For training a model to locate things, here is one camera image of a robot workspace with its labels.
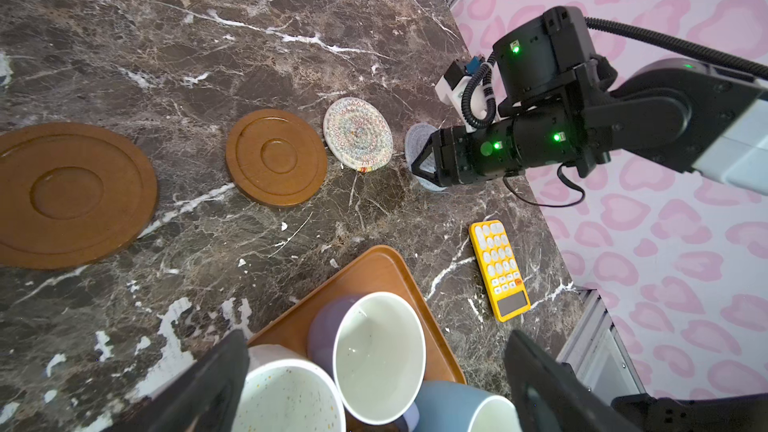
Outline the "brown wooden coaster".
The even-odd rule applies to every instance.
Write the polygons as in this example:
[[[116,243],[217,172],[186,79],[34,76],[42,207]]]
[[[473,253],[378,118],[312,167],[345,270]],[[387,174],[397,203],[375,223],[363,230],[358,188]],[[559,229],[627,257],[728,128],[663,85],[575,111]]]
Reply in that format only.
[[[297,115],[277,109],[241,118],[229,133],[225,158],[241,192],[275,207],[311,199],[323,185],[328,168],[318,133]]]
[[[109,256],[153,217],[156,173],[126,137],[81,123],[1,136],[1,263],[56,270]]]

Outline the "lilac mug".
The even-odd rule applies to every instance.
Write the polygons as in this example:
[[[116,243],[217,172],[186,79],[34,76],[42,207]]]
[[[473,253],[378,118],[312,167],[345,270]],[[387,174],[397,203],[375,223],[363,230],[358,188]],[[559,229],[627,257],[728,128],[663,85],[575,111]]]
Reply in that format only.
[[[380,291],[329,302],[310,325],[307,354],[332,378],[346,411],[359,422],[416,429],[426,338],[405,299]]]

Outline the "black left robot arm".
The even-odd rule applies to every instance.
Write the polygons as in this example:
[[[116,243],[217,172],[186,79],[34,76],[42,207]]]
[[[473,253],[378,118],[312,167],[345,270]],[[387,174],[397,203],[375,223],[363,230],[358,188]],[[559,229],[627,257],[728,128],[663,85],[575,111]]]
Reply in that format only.
[[[522,332],[504,353],[511,396],[425,381],[407,409],[409,431],[763,431],[765,394],[681,401],[636,394],[603,403]],[[248,347],[235,332],[119,431],[342,431],[341,394],[317,364],[279,345]]]

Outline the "white speckled mug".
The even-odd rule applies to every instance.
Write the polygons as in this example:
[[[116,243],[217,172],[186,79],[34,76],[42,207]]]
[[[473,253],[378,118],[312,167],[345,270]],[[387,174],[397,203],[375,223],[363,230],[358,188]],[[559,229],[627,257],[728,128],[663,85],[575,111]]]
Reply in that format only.
[[[318,365],[275,344],[248,349],[250,359],[234,431],[344,431],[334,381]]]

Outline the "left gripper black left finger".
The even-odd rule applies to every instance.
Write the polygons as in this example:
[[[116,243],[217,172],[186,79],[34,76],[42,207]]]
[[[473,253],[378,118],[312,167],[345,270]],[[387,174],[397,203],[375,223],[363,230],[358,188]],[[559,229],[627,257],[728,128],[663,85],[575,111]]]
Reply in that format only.
[[[245,336],[235,330],[112,431],[230,431],[249,369]]]

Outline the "grey woven coaster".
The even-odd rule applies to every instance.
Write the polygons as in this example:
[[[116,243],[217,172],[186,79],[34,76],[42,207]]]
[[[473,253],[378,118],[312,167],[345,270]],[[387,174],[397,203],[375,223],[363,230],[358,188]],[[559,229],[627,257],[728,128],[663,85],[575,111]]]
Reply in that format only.
[[[405,152],[405,159],[406,159],[408,171],[411,171],[411,166],[413,162],[422,152],[422,150],[424,149],[424,146],[426,145],[426,142],[436,130],[437,130],[436,127],[428,123],[422,122],[422,123],[414,124],[407,131],[405,136],[405,142],[404,142],[404,152]],[[430,173],[434,173],[436,171],[436,162],[435,162],[435,157],[433,153],[430,153],[426,157],[424,162],[421,164],[421,168]],[[424,187],[425,189],[431,192],[442,192],[445,190],[444,187],[437,186],[422,177],[416,176],[415,180],[422,187]]]

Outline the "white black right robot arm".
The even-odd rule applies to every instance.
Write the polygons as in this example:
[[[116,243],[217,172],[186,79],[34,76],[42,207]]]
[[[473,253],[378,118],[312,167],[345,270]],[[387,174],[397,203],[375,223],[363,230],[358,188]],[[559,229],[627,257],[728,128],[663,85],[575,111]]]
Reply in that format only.
[[[767,87],[744,73],[683,59],[652,63],[618,89],[582,65],[502,120],[431,134],[411,170],[440,187],[518,176],[545,165],[582,178],[626,150],[678,173],[767,192]]]

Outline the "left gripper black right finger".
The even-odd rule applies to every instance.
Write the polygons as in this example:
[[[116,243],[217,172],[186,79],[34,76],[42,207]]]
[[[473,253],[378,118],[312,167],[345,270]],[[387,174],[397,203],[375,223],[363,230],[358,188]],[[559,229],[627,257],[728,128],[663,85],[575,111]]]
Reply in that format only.
[[[503,363],[524,431],[635,431],[601,402],[570,369],[556,362],[523,331],[511,332]]]

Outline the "multicolour woven coaster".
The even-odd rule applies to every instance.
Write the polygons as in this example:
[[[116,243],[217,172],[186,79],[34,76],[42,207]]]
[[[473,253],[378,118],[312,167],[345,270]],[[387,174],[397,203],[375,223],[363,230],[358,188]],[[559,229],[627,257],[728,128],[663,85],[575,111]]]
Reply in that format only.
[[[334,156],[361,173],[384,167],[394,151],[392,132],[383,115],[372,104],[355,97],[340,98],[330,105],[324,116],[323,134]]]

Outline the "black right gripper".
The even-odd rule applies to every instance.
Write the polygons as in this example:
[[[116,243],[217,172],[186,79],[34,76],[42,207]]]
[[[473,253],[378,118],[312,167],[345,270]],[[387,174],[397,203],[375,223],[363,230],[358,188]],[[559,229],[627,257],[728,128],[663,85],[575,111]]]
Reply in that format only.
[[[439,187],[469,185],[522,171],[511,122],[497,122],[467,132],[463,126],[433,132],[411,171]]]

